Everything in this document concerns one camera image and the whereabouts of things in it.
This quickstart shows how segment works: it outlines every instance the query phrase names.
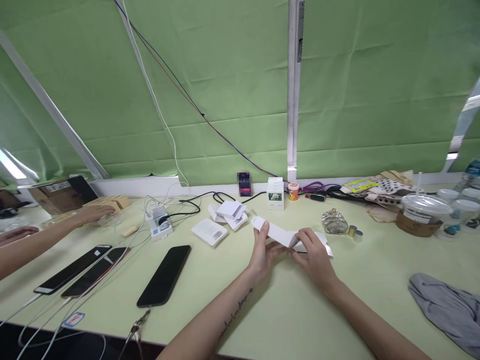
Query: water bottle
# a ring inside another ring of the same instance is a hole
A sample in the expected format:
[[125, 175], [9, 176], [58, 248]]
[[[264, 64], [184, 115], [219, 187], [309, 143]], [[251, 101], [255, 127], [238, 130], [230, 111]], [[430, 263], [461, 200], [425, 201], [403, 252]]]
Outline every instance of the water bottle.
[[474, 157], [461, 176], [461, 181], [453, 188], [456, 192], [474, 188], [480, 190], [480, 155]]

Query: person's right hand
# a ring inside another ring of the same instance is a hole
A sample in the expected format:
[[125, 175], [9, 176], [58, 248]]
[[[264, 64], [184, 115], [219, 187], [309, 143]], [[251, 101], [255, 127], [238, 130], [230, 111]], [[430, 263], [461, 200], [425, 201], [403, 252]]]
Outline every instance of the person's right hand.
[[292, 248], [288, 249], [288, 253], [302, 267], [316, 287], [325, 294], [341, 283], [330, 263], [325, 246], [314, 231], [306, 227], [300, 229], [295, 236], [305, 246], [307, 258], [301, 257]]
[[97, 221], [105, 215], [113, 214], [115, 209], [108, 205], [84, 206], [68, 220], [73, 221], [77, 227]]

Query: phone screen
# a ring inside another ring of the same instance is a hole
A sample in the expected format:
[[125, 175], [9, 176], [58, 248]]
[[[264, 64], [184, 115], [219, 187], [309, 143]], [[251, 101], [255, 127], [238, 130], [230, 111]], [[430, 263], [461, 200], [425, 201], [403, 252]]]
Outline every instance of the phone screen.
[[136, 306], [146, 308], [165, 304], [172, 293], [192, 247], [172, 247], [138, 299]]
[[252, 196], [252, 179], [249, 172], [237, 172], [238, 189], [241, 197]]
[[80, 274], [83, 270], [92, 265], [97, 259], [105, 254], [112, 247], [110, 245], [98, 245], [85, 253], [70, 265], [57, 272], [35, 290], [34, 293], [50, 295]]
[[67, 290], [61, 295], [62, 298], [79, 297], [88, 290], [93, 283], [102, 277], [117, 260], [120, 259], [125, 251], [125, 247], [114, 248], [102, 260], [97, 262], [90, 270], [88, 270], [81, 278], [75, 281]]

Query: plastic lid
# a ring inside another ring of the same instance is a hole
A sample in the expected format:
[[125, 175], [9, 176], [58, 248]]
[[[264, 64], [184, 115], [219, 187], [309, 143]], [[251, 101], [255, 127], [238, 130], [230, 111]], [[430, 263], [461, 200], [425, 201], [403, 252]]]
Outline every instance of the plastic lid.
[[455, 200], [452, 205], [460, 210], [470, 212], [477, 212], [480, 210], [480, 204], [470, 200]]
[[458, 191], [448, 190], [448, 189], [438, 190], [437, 195], [445, 199], [456, 199], [459, 197]]
[[461, 191], [462, 195], [468, 196], [470, 198], [480, 198], [480, 190], [474, 188], [466, 188]]
[[427, 214], [446, 215], [453, 211], [444, 200], [430, 195], [406, 195], [401, 198], [401, 202], [409, 208], [414, 208]]

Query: person's left hand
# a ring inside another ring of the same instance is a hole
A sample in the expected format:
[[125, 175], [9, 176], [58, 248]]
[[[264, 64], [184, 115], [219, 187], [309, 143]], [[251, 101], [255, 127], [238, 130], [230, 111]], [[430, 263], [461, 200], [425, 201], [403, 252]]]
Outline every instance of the person's left hand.
[[0, 246], [13, 243], [14, 241], [23, 239], [24, 237], [39, 232], [34, 226], [21, 226], [0, 235]]
[[272, 269], [273, 260], [287, 250], [287, 248], [282, 245], [281, 247], [277, 247], [280, 244], [276, 241], [272, 241], [268, 245], [266, 244], [269, 228], [270, 224], [268, 221], [265, 221], [260, 231], [255, 228], [253, 229], [255, 244], [253, 245], [253, 253], [251, 254], [247, 269], [250, 269], [255, 274], [257, 283], [260, 283], [268, 275]]

